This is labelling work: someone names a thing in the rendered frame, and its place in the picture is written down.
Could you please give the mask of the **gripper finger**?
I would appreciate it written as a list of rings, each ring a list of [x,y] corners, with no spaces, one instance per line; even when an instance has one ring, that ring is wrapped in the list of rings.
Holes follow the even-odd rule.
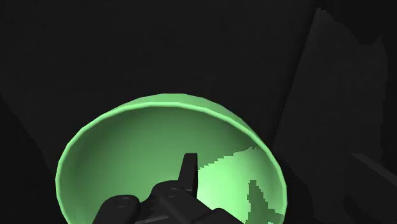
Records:
[[[117,195],[102,203],[92,224],[218,224],[212,209],[197,199],[198,156],[183,157],[177,180],[156,184],[148,198]]]

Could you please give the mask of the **green bowl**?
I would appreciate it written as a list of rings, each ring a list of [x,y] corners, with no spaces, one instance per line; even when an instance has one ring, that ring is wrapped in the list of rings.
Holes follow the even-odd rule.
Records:
[[[243,224],[283,224],[281,168],[237,115],[207,99],[158,94],[99,116],[68,142],[57,166],[57,200],[67,224],[92,224],[115,195],[148,198],[174,180],[186,153],[198,155],[198,199]]]

